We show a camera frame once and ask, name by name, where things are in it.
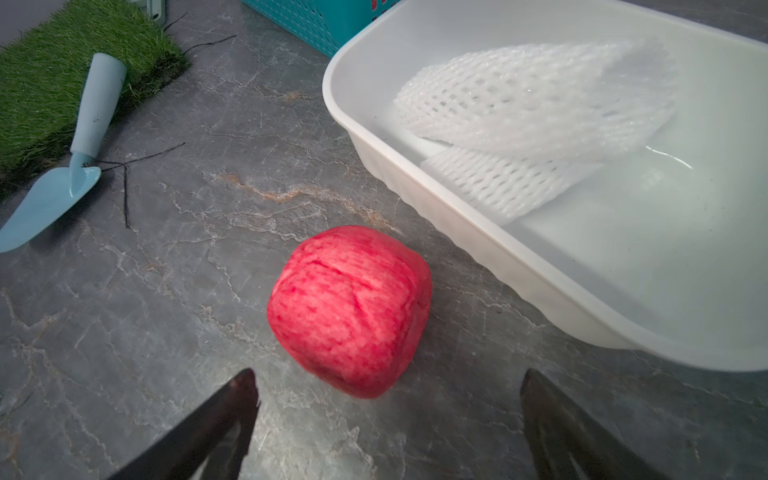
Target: gray marble countertop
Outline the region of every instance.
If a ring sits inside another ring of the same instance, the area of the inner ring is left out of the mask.
[[[642,0],[766,40],[768,3]],[[169,0],[193,66],[110,134],[104,159],[162,151],[0,255],[0,478],[103,478],[240,369],[263,407],[241,478],[534,478],[518,389],[553,379],[672,478],[768,478],[768,373],[676,366],[574,340],[359,162],[320,91],[328,62],[237,0]],[[21,200],[0,207],[5,220]],[[277,344],[266,302],[296,245],[368,224],[435,281],[418,352],[352,399]]]

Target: foam fruit net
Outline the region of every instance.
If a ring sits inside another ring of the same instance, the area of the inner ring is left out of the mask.
[[[642,148],[674,112],[675,79],[653,39],[520,45],[424,68],[395,106],[454,145],[422,168],[507,223]]]

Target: light blue trowel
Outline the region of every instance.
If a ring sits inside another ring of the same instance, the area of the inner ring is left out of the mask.
[[[24,245],[72,208],[101,176],[101,168],[84,167],[98,154],[123,88],[126,67],[115,57],[94,55],[80,100],[78,126],[69,167],[51,169],[35,181],[11,218],[0,228],[0,253]]]

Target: red apple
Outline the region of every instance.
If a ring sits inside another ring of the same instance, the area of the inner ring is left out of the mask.
[[[432,276],[418,253],[368,227],[337,227],[296,248],[266,317],[304,369],[371,399],[411,362],[431,297]]]

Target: artificial grass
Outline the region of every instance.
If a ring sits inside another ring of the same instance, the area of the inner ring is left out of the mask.
[[[68,151],[97,51],[128,67],[113,121],[181,75],[189,62],[126,0],[70,0],[0,51],[0,200]]]

